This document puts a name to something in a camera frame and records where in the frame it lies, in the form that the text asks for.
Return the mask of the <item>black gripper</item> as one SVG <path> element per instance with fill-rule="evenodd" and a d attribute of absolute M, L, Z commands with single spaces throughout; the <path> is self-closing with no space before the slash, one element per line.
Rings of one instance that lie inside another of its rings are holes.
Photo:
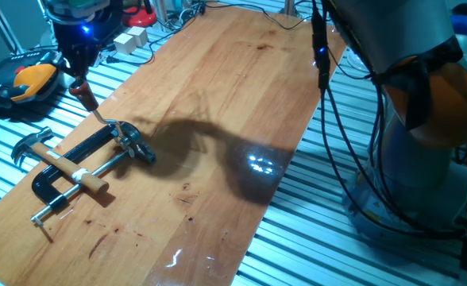
<path fill-rule="evenodd" d="M 80 22 L 74 25 L 54 22 L 53 29 L 58 49 L 65 58 L 59 64 L 60 84 L 72 84 L 75 77 L 78 77 L 78 83 L 82 85 L 99 54 L 95 22 Z"/>

